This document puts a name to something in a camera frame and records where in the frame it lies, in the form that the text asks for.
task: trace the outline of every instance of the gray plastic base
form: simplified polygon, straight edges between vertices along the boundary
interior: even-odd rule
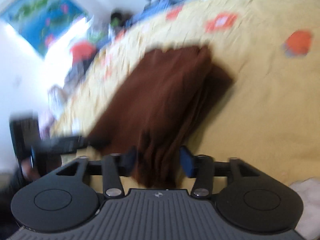
[[[79,228],[42,234],[21,228],[12,240],[303,240],[294,230],[255,235],[226,223],[209,201],[186,190],[132,189],[123,199],[108,200]]]

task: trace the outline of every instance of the yellow bedsheet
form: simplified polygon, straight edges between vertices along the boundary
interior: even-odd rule
[[[87,134],[146,49],[205,43],[236,82],[188,140],[193,153],[242,158],[287,185],[320,177],[320,0],[194,0],[141,22],[96,57],[52,134]]]

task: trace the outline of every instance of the brown cloth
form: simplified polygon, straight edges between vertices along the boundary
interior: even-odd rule
[[[207,46],[147,52],[114,95],[89,138],[102,155],[136,146],[132,176],[146,187],[175,187],[179,147],[232,84]]]

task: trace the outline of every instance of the metal screw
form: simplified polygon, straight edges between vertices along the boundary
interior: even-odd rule
[[[119,195],[121,195],[122,191],[119,190],[118,188],[110,188],[108,190],[106,190],[106,194],[110,197],[117,197]]]
[[[197,188],[193,194],[195,194],[198,197],[205,197],[207,195],[209,195],[209,190],[205,189],[205,188]]]

